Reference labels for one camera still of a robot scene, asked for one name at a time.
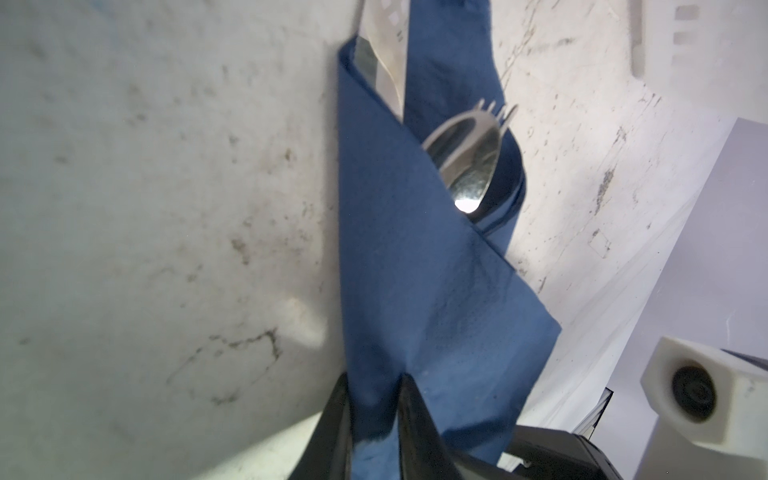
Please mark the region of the silver table knife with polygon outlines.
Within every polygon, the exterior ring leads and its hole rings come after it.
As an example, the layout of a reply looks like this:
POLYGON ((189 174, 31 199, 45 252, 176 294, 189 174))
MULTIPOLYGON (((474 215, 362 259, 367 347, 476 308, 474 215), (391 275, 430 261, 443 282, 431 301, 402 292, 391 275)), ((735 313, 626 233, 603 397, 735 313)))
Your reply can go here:
POLYGON ((408 37, 409 0, 362 2, 353 62, 398 121, 403 122, 408 37))

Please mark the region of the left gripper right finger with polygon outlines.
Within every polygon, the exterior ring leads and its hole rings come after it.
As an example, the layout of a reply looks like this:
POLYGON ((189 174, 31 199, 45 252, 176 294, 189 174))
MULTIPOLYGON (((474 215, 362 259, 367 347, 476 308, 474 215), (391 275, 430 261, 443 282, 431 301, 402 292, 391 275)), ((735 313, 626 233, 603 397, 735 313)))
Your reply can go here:
POLYGON ((397 401, 401 479, 462 479, 412 376, 400 380, 397 401))

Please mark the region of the white perforated plastic basket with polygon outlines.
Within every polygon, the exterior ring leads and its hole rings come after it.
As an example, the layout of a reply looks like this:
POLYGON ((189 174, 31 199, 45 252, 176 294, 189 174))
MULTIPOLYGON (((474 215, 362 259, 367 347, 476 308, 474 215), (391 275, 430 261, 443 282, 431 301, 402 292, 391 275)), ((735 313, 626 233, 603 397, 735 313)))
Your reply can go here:
POLYGON ((630 1, 632 73, 654 92, 767 122, 765 1, 630 1))

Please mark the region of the blue paper napkin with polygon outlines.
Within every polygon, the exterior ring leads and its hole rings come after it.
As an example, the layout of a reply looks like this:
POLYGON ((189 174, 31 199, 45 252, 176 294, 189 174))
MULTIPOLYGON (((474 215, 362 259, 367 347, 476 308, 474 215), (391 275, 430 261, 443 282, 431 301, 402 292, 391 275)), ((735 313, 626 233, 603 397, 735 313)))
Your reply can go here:
POLYGON ((400 379, 414 378, 445 444, 496 463, 560 333, 505 252, 526 194, 511 134, 478 220, 423 149, 450 117, 501 103, 487 1, 411 5, 397 119, 338 54, 339 255, 355 479, 400 475, 400 379))

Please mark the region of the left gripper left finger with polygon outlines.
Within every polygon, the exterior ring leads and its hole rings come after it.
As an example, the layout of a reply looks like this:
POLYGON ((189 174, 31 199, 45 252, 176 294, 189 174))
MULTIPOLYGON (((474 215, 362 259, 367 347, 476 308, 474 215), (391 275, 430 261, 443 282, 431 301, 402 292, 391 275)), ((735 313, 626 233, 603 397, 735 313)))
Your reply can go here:
POLYGON ((348 377, 337 379, 319 421, 289 480, 347 480, 352 448, 348 377))

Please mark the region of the silver fork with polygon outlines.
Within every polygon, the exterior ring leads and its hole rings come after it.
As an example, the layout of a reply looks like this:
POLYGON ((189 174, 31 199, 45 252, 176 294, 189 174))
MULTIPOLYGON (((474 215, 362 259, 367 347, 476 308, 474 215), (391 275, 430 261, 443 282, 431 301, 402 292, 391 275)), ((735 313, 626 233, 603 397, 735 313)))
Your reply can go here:
POLYGON ((508 129, 519 110, 518 104, 502 103, 500 106, 496 105, 496 101, 486 102, 484 99, 480 99, 474 106, 475 110, 482 111, 493 117, 499 124, 501 130, 508 129))

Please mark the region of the silver spoon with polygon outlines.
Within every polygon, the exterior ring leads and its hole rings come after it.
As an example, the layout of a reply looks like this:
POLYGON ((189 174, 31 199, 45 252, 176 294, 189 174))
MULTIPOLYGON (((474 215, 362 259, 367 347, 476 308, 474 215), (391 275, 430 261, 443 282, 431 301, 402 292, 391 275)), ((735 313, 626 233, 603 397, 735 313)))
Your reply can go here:
POLYGON ((501 153, 503 133, 497 118, 485 109, 451 117, 422 143, 454 202, 472 215, 484 199, 501 153))

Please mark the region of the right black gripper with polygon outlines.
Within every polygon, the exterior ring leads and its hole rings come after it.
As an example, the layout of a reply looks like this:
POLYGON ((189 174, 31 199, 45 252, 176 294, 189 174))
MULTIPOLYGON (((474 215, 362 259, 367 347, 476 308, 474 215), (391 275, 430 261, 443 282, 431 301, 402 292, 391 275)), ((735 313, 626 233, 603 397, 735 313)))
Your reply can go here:
POLYGON ((508 453, 523 460, 513 472, 453 450, 464 479, 622 480, 606 455, 586 437, 562 430, 518 426, 508 453))

